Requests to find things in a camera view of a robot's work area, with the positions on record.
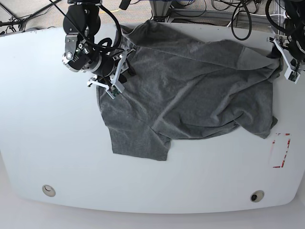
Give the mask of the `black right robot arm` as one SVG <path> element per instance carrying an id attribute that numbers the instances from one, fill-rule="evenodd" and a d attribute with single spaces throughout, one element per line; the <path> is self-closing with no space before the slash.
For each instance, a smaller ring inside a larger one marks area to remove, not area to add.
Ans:
<path id="1" fill-rule="evenodd" d="M 63 64 L 73 72 L 91 72 L 94 76 L 89 79 L 88 86 L 102 87 L 110 96 L 122 93 L 127 81 L 123 73 L 132 70 L 127 60 L 132 50 L 122 45 L 119 21 L 100 0 L 70 0 L 68 4 L 63 20 L 66 33 Z M 101 27 L 101 10 L 114 21 L 116 36 L 95 42 Z"/>

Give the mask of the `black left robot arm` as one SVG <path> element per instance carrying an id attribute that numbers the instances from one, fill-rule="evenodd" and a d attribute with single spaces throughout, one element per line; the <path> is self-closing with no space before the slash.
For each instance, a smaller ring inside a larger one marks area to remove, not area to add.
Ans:
<path id="1" fill-rule="evenodd" d="M 273 21 L 269 14 L 271 1 L 265 5 L 265 14 L 269 23 L 284 33 L 288 44 L 284 47 L 293 57 L 294 71 L 300 70 L 305 64 L 305 2 L 303 0 L 285 0 L 285 11 L 288 23 L 283 27 Z"/>

